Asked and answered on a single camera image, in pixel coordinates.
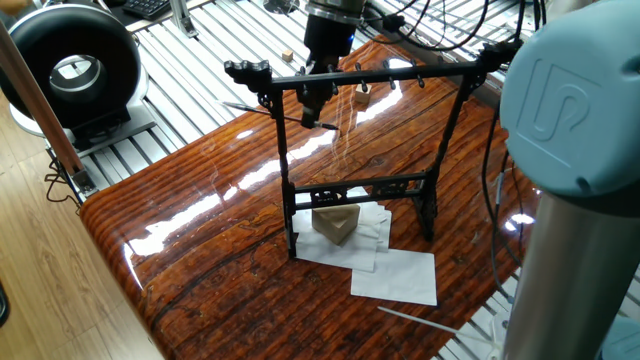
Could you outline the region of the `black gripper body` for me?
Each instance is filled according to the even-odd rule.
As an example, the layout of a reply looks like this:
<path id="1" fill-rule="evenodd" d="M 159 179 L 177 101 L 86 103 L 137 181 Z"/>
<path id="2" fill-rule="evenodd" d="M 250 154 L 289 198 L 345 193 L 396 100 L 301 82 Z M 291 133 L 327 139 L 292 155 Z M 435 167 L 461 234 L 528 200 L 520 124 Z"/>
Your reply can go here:
<path id="1" fill-rule="evenodd" d="M 355 31 L 356 26 L 353 24 L 309 15 L 304 45 L 310 53 L 302 74 L 313 75 L 336 71 L 339 60 L 351 51 Z"/>

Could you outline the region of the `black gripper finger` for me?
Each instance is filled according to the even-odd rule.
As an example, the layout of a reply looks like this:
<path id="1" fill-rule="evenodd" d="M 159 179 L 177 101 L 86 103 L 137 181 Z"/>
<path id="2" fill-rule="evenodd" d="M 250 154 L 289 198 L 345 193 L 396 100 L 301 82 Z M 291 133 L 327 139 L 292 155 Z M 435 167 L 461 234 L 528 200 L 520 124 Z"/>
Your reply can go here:
<path id="1" fill-rule="evenodd" d="M 316 95 L 316 90 L 306 83 L 296 89 L 297 100 L 302 105 L 301 125 L 308 129 L 313 128 L 317 120 Z"/>
<path id="2" fill-rule="evenodd" d="M 338 94 L 338 86 L 327 76 L 313 76 L 310 80 L 310 122 L 315 125 L 324 105 Z"/>

